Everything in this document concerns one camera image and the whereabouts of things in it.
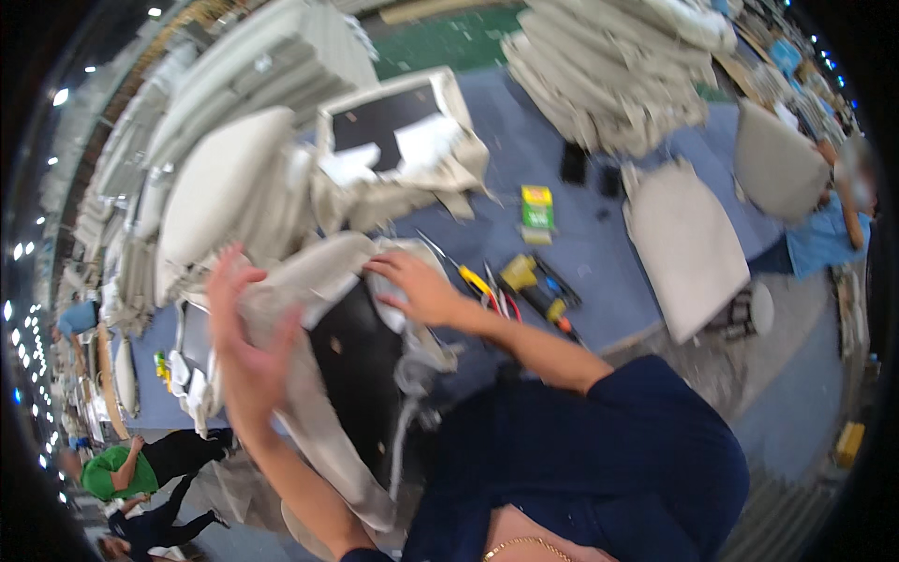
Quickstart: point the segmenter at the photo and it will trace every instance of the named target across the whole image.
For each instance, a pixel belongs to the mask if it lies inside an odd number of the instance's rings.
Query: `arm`
[[[846,232],[849,233],[849,240],[852,247],[860,250],[865,247],[865,233],[861,229],[859,223],[859,214],[855,209],[855,202],[852,199],[850,186],[845,180],[837,180],[837,193],[840,195],[840,204],[842,205],[843,222],[846,224]]]
[[[614,371],[580,345],[485,310],[409,254],[376,255],[364,267],[387,277],[408,297],[408,302],[378,297],[384,303],[428,326],[450,326],[496,343],[551,387],[586,394],[597,380]]]
[[[116,492],[127,489],[131,485],[131,479],[134,477],[134,469],[138,465],[138,453],[144,446],[144,438],[137,435],[131,440],[131,450],[128,452],[128,458],[115,472],[110,473],[112,478],[112,486]]]
[[[78,370],[79,375],[83,375],[86,373],[85,368],[85,350],[81,349],[81,342],[78,341],[78,336],[75,334],[71,334],[69,339],[72,341],[73,351],[75,352],[75,366]]]
[[[237,299],[265,272],[238,267],[240,246],[220,256],[209,276],[210,332],[222,373],[222,397],[228,419],[247,452],[290,510],[340,559],[353,549],[375,549],[362,523],[343,498],[291,450],[271,428],[272,411],[283,405],[287,372],[301,335],[300,311],[285,313],[272,332],[270,349],[253,347],[244,338]]]
[[[129,500],[125,500],[125,504],[119,508],[119,511],[122,513],[122,515],[127,515],[138,504],[140,504],[141,502],[145,502],[148,499],[149,499],[149,497],[147,497],[146,494],[141,494],[137,497],[132,497]]]

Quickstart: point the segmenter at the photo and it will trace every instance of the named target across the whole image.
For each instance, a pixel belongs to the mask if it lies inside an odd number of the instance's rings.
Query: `black pants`
[[[175,518],[178,517],[178,512],[181,511],[181,502],[184,499],[184,495],[187,494],[187,489],[191,487],[192,480],[193,475],[182,478],[178,486],[174,488],[172,498],[168,502],[141,515],[141,517],[149,517],[152,521],[154,531],[156,531],[156,536],[158,537],[158,547],[177,547],[188,543],[216,520],[212,510],[209,510],[182,527],[174,527],[172,525]]]
[[[190,430],[179,430],[144,445],[142,451],[162,487],[172,478],[197,472],[211,460],[224,459],[233,437],[230,429],[209,432],[208,441]]]

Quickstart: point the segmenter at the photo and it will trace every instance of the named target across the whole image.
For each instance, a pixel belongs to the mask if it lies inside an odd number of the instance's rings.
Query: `navy blue shirt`
[[[116,511],[110,515],[109,524],[110,531],[115,536],[131,543],[128,558],[134,562],[152,562],[153,559],[147,554],[147,551],[159,546],[162,541],[151,517],[143,514],[126,519],[124,513]]]
[[[454,410],[403,560],[479,560],[490,512],[505,504],[622,562],[714,560],[748,491],[746,460],[727,424],[650,355],[587,397],[529,381]],[[342,558],[388,560],[363,549]]]

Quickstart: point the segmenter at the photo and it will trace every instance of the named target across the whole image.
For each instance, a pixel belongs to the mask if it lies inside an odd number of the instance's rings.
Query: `black foam padding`
[[[362,462],[390,484],[391,443],[402,408],[394,382],[403,338],[378,316],[360,281],[309,333],[328,398]]]
[[[565,183],[584,185],[587,181],[587,152],[575,143],[566,142],[559,177]]]
[[[381,158],[371,169],[396,169],[401,156],[394,131],[440,112],[433,87],[423,85],[337,113],[332,120],[334,152],[373,142],[381,149]]]

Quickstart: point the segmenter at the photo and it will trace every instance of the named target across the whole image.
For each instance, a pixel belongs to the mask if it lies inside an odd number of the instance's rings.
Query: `round stool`
[[[709,330],[728,340],[765,335],[774,326],[774,299],[764,283],[754,281],[741,290],[708,323]]]

